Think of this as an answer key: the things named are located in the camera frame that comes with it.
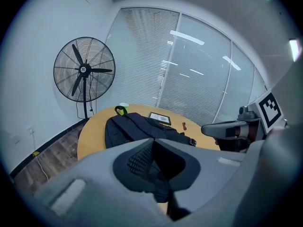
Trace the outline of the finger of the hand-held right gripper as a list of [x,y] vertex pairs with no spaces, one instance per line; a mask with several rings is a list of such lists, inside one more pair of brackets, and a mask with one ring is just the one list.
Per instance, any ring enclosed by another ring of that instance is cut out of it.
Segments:
[[201,132],[209,137],[223,140],[234,140],[248,136],[248,123],[244,121],[227,121],[206,124],[201,127]]

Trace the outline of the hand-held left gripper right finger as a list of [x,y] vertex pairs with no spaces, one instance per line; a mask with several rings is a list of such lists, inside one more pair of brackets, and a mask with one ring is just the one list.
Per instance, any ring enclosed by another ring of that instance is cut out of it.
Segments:
[[232,177],[244,156],[155,140],[153,157],[169,184],[167,214],[170,218],[181,219],[211,200]]

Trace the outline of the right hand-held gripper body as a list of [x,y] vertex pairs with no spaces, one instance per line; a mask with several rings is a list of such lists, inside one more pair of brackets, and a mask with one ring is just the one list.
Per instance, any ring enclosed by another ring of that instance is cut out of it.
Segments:
[[264,140],[283,116],[273,93],[267,90],[250,104],[239,108],[238,121],[245,124],[237,130],[237,137],[250,141]]

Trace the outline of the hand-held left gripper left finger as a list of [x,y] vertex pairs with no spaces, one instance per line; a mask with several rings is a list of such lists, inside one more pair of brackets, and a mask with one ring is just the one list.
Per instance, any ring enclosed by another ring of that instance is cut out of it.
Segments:
[[33,212],[49,227],[163,227],[171,223],[151,193],[133,192],[115,177],[114,160],[139,140],[91,154],[49,180]]

